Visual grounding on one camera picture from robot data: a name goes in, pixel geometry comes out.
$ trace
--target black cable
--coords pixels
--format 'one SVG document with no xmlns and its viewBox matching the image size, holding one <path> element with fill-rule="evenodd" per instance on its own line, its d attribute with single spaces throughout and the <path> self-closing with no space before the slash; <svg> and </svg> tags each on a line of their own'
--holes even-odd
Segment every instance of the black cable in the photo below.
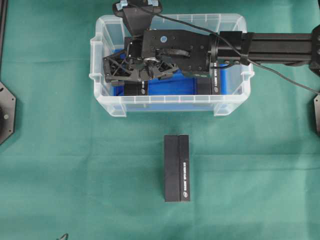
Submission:
<svg viewBox="0 0 320 240">
<path fill-rule="evenodd" d="M 184 24 L 184 25 L 190 26 L 190 27 L 192 27 L 192 28 L 199 29 L 199 30 L 202 30 L 202 31 L 211 33 L 211 34 L 213 34 L 214 36 L 216 36 L 217 38 L 219 38 L 220 40 L 224 41 L 224 42 L 225 42 L 235 53 L 237 53 L 239 56 L 241 56 L 241 57 L 243 56 L 243 55 L 241 54 L 241 52 L 239 52 L 239 51 L 236 49 L 236 47 L 234 47 L 227 39 L 225 39 L 224 37 L 220 36 L 218 33 L 214 32 L 214 31 L 211 31 L 211 30 L 209 30 L 209 29 L 207 29 L 207 28 L 204 28 L 204 27 L 200 27 L 200 26 L 197 26 L 197 25 L 193 25 L 193 24 L 188 23 L 188 22 L 185 22 L 185 21 L 181 21 L 181 20 L 174 19 L 174 18 L 171 18 L 171 17 L 163 16 L 163 15 L 161 15 L 161 14 L 158 14 L 158 13 L 155 13 L 155 12 L 152 12 L 152 11 L 145 10 L 143 7 L 137 6 L 137 5 L 132 4 L 132 3 L 128 3 L 128 4 L 129 4 L 130 6 L 133 6 L 133 7 L 135 7 L 135 8 L 138 8 L 138 9 L 140 9 L 141 11 L 143 11 L 143 12 L 145 12 L 145 13 L 148 13 L 148 14 L 151 14 L 151 15 L 153 15 L 153 16 L 157 16 L 157 17 L 160 17 L 160 18 L 163 18 L 163 19 L 172 21 L 172 22 Z M 304 88 L 304 89 L 309 90 L 309 91 L 311 91 L 311 92 L 313 92 L 313 93 L 315 93 L 315 94 L 317 94 L 317 95 L 320 95 L 320 92 L 318 92 L 317 90 L 314 90 L 314 89 L 312 89 L 312 88 L 310 88 L 310 87 L 307 87 L 307 86 L 305 86 L 305 85 L 303 85 L 303 84 L 300 84 L 300 83 L 298 83 L 298 82 L 296 82 L 296 81 L 293 81 L 293 80 L 291 80 L 290 78 L 284 76 L 283 74 L 281 74 L 280 72 L 278 72 L 278 71 L 276 71 L 276 70 L 274 70 L 274 69 L 272 69 L 272 68 L 269 68 L 269 67 L 266 67 L 266 66 L 262 66 L 261 64 L 255 62 L 255 61 L 253 61 L 253 60 L 250 60 L 250 59 L 247 59 L 247 60 L 248 60 L 248 62 L 250 62 L 251 64 L 253 64 L 253 65 L 255 65 L 255 66 L 259 67 L 259 68 L 262 68 L 262 69 L 264 69 L 264 70 L 270 71 L 270 72 L 272 72 L 272 73 L 274 73 L 274 74 L 277 74 L 279 77 L 283 78 L 284 80 L 286 80 L 286 81 L 288 81 L 288 82 L 290 82 L 290 83 L 292 83 L 292 84 L 294 84 L 294 85 L 296 85 L 296 86 L 298 86 L 298 87 Z"/>
<path fill-rule="evenodd" d="M 314 94 L 317 94 L 317 95 L 320 94 L 320 92 L 318 92 L 318 91 L 316 91 L 316 90 L 314 90 L 314 89 L 312 89 L 312 88 L 310 88 L 310 87 L 308 87 L 308 86 L 305 86 L 305 85 L 303 85 L 303 84 L 301 84 L 301 83 L 298 83 L 298 82 L 296 82 L 296 81 L 293 81 L 293 80 L 291 80 L 290 78 L 284 76 L 283 74 L 281 74 L 280 72 L 278 72 L 278 71 L 276 71 L 276 70 L 274 70 L 274 69 L 272 69 L 272 68 L 269 68 L 269 67 L 267 67 L 267 66 L 263 66 L 263 65 L 255 62 L 255 61 L 252 61 L 252 60 L 250 60 L 250 59 L 248 59 L 248 61 L 249 61 L 250 63 L 252 63 L 253 65 L 257 66 L 258 68 L 261 68 L 261 69 L 270 71 L 270 72 L 272 72 L 272 73 L 274 73 L 274 74 L 277 74 L 279 77 L 283 78 L 284 80 L 287 80 L 289 83 L 292 83 L 292 84 L 294 84 L 294 85 L 296 85 L 296 86 L 298 86 L 298 87 L 300 87 L 300 88 L 303 88 L 303 89 L 306 89 L 306 90 L 308 90 L 308 91 L 310 91 L 310 92 L 313 92 Z"/>
<path fill-rule="evenodd" d="M 226 66 L 211 66 L 210 68 L 211 69 L 228 69 L 228 68 L 231 68 L 232 66 L 234 66 L 235 64 L 229 64 L 229 65 L 226 65 Z"/>
</svg>

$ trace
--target robotic arm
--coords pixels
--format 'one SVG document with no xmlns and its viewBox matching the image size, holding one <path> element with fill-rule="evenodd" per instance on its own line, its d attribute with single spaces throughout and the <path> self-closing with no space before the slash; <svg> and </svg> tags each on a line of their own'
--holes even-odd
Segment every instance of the robotic arm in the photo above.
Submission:
<svg viewBox="0 0 320 240">
<path fill-rule="evenodd" d="M 131 37 L 124 39 L 123 51 L 103 59 L 105 81 L 113 86 L 134 86 L 142 82 L 148 84 L 148 81 L 154 78 L 169 78 L 178 70 L 186 77 L 211 78 L 214 69 L 254 64 L 319 94 L 318 91 L 296 83 L 261 64 L 284 64 L 293 67 L 309 65 L 310 70 L 320 76 L 320 25 L 312 33 L 221 31 L 217 34 L 159 15 L 162 12 L 159 0 L 121 0 L 113 4 L 112 9 L 116 16 L 123 18 L 131 33 Z M 154 16 L 187 24 L 210 34 L 150 29 Z M 227 66 L 217 67 L 217 63 Z M 138 94 L 148 95 L 146 91 Z M 319 105 L 315 106 L 318 116 Z"/>
</svg>

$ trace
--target black box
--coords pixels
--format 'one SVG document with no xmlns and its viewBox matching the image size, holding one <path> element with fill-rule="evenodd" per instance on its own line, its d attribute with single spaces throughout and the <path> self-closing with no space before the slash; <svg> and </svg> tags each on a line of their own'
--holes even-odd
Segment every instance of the black box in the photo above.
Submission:
<svg viewBox="0 0 320 240">
<path fill-rule="evenodd" d="M 189 136 L 164 136 L 164 200 L 190 201 Z"/>
</svg>

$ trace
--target clear plastic bin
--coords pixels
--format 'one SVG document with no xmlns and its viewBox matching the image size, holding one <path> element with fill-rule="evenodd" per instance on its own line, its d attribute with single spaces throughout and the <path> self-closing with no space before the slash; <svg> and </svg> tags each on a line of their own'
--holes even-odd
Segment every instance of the clear plastic bin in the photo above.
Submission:
<svg viewBox="0 0 320 240">
<path fill-rule="evenodd" d="M 166 15 L 197 26 L 219 31 L 247 31 L 246 20 L 238 14 L 171 14 Z M 206 34 L 207 32 L 154 17 L 152 29 L 182 29 Z M 122 18 L 114 15 L 100 17 L 91 39 L 89 77 L 93 80 L 94 96 L 113 117 L 126 117 L 127 112 L 213 111 L 215 116 L 226 116 L 239 107 L 250 95 L 250 78 L 255 74 L 252 65 L 235 65 L 227 69 L 226 95 L 159 95 L 113 96 L 113 88 L 105 82 L 103 57 L 124 48 L 124 37 L 130 36 Z"/>
</svg>

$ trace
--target green table surface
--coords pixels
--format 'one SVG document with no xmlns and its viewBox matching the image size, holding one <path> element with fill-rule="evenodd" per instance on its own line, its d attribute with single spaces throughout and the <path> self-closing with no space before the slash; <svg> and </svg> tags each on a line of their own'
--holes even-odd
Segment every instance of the green table surface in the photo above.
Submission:
<svg viewBox="0 0 320 240">
<path fill-rule="evenodd" d="M 16 95 L 0 146 L 0 239 L 317 240 L 314 94 L 254 68 L 235 112 L 129 113 L 93 96 L 90 39 L 112 0 L 9 0 L 1 80 Z M 310 33 L 316 0 L 162 1 L 165 14 L 238 13 L 248 31 Z M 273 66 L 320 90 L 308 66 Z M 165 203 L 163 138 L 189 134 L 191 202 Z"/>
</svg>

